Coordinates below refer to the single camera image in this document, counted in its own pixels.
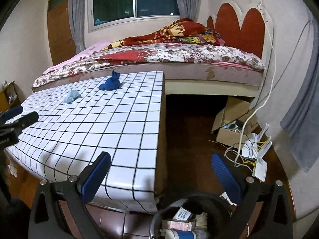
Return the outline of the white modem box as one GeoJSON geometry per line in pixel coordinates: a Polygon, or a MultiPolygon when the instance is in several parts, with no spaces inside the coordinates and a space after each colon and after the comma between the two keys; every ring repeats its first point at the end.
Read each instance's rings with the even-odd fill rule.
{"type": "Polygon", "coordinates": [[[261,182],[264,182],[266,180],[267,175],[267,167],[268,164],[265,160],[262,158],[257,158],[256,165],[254,166],[252,176],[258,179],[261,182]]]}

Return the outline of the blue white paper cup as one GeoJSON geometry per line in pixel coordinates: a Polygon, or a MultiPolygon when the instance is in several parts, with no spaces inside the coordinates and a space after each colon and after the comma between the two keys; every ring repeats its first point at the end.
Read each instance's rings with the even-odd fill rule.
{"type": "Polygon", "coordinates": [[[167,230],[164,238],[165,239],[196,239],[196,234],[193,231],[167,230]]]}

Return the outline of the light blue crumpled mask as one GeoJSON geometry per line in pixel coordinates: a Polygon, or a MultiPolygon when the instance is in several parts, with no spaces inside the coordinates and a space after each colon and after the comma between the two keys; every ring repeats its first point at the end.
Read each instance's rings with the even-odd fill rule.
{"type": "Polygon", "coordinates": [[[68,91],[68,95],[64,98],[64,103],[65,104],[69,104],[69,103],[72,103],[73,101],[75,101],[76,99],[80,98],[81,97],[81,94],[70,88],[69,91],[68,91]]]}

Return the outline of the red patterned blanket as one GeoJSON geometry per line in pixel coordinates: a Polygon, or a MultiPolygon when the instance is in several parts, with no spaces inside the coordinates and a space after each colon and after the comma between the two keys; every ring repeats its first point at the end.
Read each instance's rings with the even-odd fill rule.
{"type": "Polygon", "coordinates": [[[122,46],[173,42],[211,45],[225,44],[220,34],[213,29],[205,27],[201,23],[194,22],[189,18],[182,18],[148,35],[133,36],[115,41],[103,48],[103,50],[122,46]]]}

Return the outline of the bed with floral bedding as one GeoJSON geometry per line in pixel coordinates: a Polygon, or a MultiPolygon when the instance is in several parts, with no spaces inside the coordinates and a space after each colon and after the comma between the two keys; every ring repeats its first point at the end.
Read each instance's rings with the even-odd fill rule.
{"type": "Polygon", "coordinates": [[[90,78],[163,71],[169,80],[209,80],[259,87],[266,66],[253,53],[225,45],[155,43],[103,50],[99,42],[73,58],[46,69],[33,83],[63,85],[90,78]]]}

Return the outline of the grey hanging cloth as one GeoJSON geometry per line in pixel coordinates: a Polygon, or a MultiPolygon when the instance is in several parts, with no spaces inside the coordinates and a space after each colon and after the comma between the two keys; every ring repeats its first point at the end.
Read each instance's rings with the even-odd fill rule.
{"type": "Polygon", "coordinates": [[[295,101],[280,122],[288,132],[291,152],[299,167],[309,172],[318,160],[318,22],[309,67],[295,101]]]}

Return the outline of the dark blue crumpled cloth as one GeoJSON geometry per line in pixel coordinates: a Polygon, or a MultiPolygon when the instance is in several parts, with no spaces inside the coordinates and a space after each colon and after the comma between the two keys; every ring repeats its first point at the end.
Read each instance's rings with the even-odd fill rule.
{"type": "Polygon", "coordinates": [[[109,77],[104,84],[100,84],[98,88],[100,90],[105,90],[105,91],[117,90],[121,85],[121,82],[119,80],[120,76],[121,76],[120,73],[113,70],[111,77],[109,77]]]}

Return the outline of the brown cardboard box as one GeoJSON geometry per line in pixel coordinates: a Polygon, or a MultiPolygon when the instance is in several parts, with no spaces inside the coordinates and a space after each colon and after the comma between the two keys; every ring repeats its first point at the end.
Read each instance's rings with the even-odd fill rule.
{"type": "Polygon", "coordinates": [[[216,141],[226,146],[238,148],[245,121],[254,112],[249,110],[250,103],[229,97],[226,106],[216,115],[211,133],[216,134],[216,141]]]}

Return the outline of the white checkered tablecloth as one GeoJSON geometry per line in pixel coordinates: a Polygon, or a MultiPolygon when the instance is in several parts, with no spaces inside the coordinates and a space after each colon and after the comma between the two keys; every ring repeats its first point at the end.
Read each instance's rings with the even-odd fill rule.
{"type": "Polygon", "coordinates": [[[32,175],[51,182],[78,175],[108,152],[111,167],[93,203],[154,213],[164,73],[127,73],[119,80],[114,91],[100,90],[106,81],[100,77],[33,93],[23,102],[23,112],[36,111],[38,122],[7,152],[32,175]],[[70,88],[81,97],[65,104],[70,88]]]}

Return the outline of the red white carton box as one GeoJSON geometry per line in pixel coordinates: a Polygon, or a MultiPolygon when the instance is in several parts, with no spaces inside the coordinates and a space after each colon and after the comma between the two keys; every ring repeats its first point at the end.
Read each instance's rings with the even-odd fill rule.
{"type": "Polygon", "coordinates": [[[179,231],[192,231],[195,227],[195,221],[175,221],[163,220],[162,229],[179,230],[179,231]]]}

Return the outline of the clear plastic bag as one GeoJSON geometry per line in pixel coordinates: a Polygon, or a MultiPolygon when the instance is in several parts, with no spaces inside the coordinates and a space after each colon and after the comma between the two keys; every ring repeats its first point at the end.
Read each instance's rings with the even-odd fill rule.
{"type": "Polygon", "coordinates": [[[195,236],[195,239],[208,239],[209,238],[209,233],[206,229],[203,228],[197,228],[193,230],[195,236]]]}

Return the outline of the white wifi router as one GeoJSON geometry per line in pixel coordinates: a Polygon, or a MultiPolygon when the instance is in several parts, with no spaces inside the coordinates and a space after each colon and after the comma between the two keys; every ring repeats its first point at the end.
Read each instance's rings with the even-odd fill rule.
{"type": "Polygon", "coordinates": [[[246,159],[263,158],[272,146],[271,137],[267,138],[264,142],[261,141],[262,136],[265,135],[266,131],[269,129],[269,124],[267,123],[258,134],[250,133],[246,136],[247,140],[243,143],[241,156],[246,159]]]}

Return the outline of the white tissue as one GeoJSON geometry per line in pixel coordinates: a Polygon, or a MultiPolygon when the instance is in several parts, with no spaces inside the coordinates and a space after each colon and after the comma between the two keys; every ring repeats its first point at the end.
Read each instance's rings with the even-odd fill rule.
{"type": "Polygon", "coordinates": [[[207,229],[207,213],[196,215],[195,229],[207,229]]]}

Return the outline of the window with white frame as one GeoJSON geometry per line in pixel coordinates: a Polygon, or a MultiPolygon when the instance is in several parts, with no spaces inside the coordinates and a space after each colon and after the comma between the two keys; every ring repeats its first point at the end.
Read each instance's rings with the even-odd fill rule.
{"type": "Polygon", "coordinates": [[[90,32],[140,18],[180,16],[176,0],[87,0],[87,3],[90,32]]]}

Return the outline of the wooden side cabinet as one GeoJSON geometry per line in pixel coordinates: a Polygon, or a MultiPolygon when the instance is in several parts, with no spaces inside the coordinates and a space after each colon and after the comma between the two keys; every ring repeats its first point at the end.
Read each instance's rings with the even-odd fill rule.
{"type": "Polygon", "coordinates": [[[5,112],[21,104],[15,88],[15,81],[1,84],[0,112],[5,112]]]}

